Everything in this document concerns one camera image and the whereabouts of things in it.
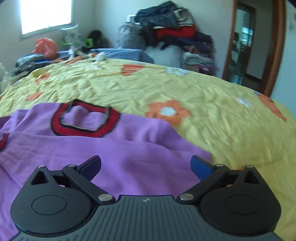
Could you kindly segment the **purple sweater red collar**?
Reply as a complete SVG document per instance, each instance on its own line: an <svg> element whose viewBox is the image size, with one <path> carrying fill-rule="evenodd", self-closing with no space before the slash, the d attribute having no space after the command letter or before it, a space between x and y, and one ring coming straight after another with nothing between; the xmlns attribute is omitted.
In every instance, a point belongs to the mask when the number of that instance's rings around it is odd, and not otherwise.
<svg viewBox="0 0 296 241"><path fill-rule="evenodd" d="M191 157L212 160L164 120L80 100L19 109L1 118L1 240L16 234L11 204L37 166L60 170L95 155L102 168L93 183L114 197L178 196L199 181Z"/></svg>

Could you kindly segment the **window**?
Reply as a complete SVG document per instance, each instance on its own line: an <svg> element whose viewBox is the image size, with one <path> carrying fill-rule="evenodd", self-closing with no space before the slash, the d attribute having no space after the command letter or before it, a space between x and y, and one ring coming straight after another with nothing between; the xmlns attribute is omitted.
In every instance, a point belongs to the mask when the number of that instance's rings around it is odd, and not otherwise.
<svg viewBox="0 0 296 241"><path fill-rule="evenodd" d="M72 22L72 0L20 1L22 34Z"/></svg>

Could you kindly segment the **orange plastic bag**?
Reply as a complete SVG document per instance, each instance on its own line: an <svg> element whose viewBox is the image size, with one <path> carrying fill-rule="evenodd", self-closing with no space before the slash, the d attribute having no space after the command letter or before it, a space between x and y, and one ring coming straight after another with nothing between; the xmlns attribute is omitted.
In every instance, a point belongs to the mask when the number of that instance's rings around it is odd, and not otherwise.
<svg viewBox="0 0 296 241"><path fill-rule="evenodd" d="M42 54L46 59L54 60L58 58L55 42L49 38L37 39L33 54Z"/></svg>

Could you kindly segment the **pile of dark clothes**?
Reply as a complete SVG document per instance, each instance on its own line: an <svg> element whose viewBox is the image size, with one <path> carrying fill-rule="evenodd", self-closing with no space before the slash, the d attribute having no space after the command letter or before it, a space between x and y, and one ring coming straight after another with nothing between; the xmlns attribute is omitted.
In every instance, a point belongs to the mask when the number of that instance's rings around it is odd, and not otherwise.
<svg viewBox="0 0 296 241"><path fill-rule="evenodd" d="M183 51L184 62L200 73L214 75L214 43L210 35L200 31L187 8L166 1L158 6L141 9L134 19L142 27L148 46L161 42L161 50L178 46Z"/></svg>

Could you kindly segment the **blue striped blanket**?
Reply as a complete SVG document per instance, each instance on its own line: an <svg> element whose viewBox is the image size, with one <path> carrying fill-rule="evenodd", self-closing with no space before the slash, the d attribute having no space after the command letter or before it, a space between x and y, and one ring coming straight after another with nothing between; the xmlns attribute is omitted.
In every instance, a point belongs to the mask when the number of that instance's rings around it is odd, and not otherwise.
<svg viewBox="0 0 296 241"><path fill-rule="evenodd" d="M107 58L112 59L125 59L154 64L154 60L150 56L148 56L143 50L138 49L101 48L91 49L90 52L97 54L103 52Z"/></svg>

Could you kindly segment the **floral white pillow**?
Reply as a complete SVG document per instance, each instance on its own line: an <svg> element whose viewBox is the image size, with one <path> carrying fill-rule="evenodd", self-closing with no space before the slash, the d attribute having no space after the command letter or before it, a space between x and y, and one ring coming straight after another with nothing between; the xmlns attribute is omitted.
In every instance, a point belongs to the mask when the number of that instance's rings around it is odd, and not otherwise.
<svg viewBox="0 0 296 241"><path fill-rule="evenodd" d="M81 35L79 32L79 25L74 25L73 27L62 28L62 45L64 46L72 46L72 47L80 47L83 45L83 41L81 39Z"/></svg>

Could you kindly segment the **yellow carrot print bedspread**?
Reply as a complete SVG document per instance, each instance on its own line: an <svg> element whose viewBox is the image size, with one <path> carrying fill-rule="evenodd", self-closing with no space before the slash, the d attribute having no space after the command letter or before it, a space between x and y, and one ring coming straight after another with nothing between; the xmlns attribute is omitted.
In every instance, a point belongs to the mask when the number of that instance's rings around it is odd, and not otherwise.
<svg viewBox="0 0 296 241"><path fill-rule="evenodd" d="M253 164L278 198L276 234L295 240L295 118L249 88L183 69L130 60L81 60L33 71L1 94L1 116L41 102L81 99L122 113L169 121L193 144L231 168Z"/></svg>

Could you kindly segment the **wooden door frame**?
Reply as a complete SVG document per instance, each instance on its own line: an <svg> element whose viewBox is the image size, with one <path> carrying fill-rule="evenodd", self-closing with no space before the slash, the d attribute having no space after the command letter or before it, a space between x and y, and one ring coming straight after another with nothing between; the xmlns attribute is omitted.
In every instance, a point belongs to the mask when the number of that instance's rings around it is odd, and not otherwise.
<svg viewBox="0 0 296 241"><path fill-rule="evenodd" d="M271 96L285 43L285 1L234 1L222 79Z"/></svg>

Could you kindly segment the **checkered houndstooth bag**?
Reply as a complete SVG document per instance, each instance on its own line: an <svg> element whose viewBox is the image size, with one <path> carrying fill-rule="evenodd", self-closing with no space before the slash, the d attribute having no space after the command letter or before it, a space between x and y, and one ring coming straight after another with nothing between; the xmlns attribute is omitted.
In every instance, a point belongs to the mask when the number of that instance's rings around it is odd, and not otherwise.
<svg viewBox="0 0 296 241"><path fill-rule="evenodd" d="M131 22L124 22L120 25L117 33L117 48L144 50L146 46L140 25Z"/></svg>

